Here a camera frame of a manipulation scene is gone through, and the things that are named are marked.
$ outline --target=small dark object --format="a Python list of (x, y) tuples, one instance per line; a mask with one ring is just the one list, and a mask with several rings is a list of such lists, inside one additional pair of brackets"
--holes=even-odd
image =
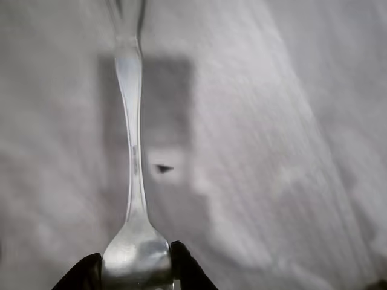
[(166, 165), (161, 165), (161, 164), (156, 164), (156, 167), (158, 169), (158, 172), (160, 172), (161, 174), (164, 174), (164, 173), (174, 169), (171, 166), (166, 166)]

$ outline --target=fork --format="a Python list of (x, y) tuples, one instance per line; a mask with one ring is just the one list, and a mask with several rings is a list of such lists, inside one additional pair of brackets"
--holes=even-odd
[(125, 223), (103, 254), (102, 286), (173, 290), (169, 245), (148, 219), (141, 167), (142, 61), (138, 37), (143, 1), (110, 0), (108, 4), (117, 41), (115, 68), (125, 108), (130, 176)]

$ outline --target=white surface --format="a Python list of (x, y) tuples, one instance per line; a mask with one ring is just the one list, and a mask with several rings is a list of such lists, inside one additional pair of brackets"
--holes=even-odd
[[(386, 271), (377, 1), (149, 1), (151, 219), (220, 289), (360, 289)], [(50, 289), (126, 207), (101, 0), (0, 2), (2, 289)]]

